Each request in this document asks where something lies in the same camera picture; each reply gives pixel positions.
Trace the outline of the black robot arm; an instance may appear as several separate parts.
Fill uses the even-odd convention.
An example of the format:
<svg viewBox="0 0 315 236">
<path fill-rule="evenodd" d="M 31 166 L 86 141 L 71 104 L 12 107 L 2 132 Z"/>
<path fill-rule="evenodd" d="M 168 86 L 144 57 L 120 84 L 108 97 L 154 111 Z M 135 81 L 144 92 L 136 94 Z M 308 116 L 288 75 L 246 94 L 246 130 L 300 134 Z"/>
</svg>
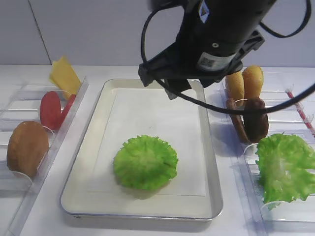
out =
<svg viewBox="0 0 315 236">
<path fill-rule="evenodd" d="M 256 27 L 272 0 L 150 0 L 151 12 L 180 6 L 184 15 L 174 43 L 139 65 L 144 86 L 157 79 L 176 91 L 196 79 L 206 88 L 239 71 L 242 59 L 263 43 Z"/>
</svg>

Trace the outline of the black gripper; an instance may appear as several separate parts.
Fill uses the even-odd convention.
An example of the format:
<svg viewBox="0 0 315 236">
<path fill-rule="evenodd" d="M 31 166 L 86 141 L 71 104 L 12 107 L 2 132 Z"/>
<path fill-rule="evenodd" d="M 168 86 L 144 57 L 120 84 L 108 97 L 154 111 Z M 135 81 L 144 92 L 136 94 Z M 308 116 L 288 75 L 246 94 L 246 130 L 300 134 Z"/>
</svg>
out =
<svg viewBox="0 0 315 236">
<path fill-rule="evenodd" d="M 138 75 L 144 86 L 156 79 L 164 82 L 181 93 L 191 89 L 189 79 L 197 79 L 203 87 L 220 82 L 226 75 L 243 69 L 242 59 L 252 50 L 258 50 L 264 43 L 259 31 L 254 30 L 240 50 L 229 57 L 217 57 L 203 52 L 196 63 L 183 63 L 179 56 L 179 48 L 175 43 L 159 53 L 153 59 L 139 65 Z"/>
</svg>

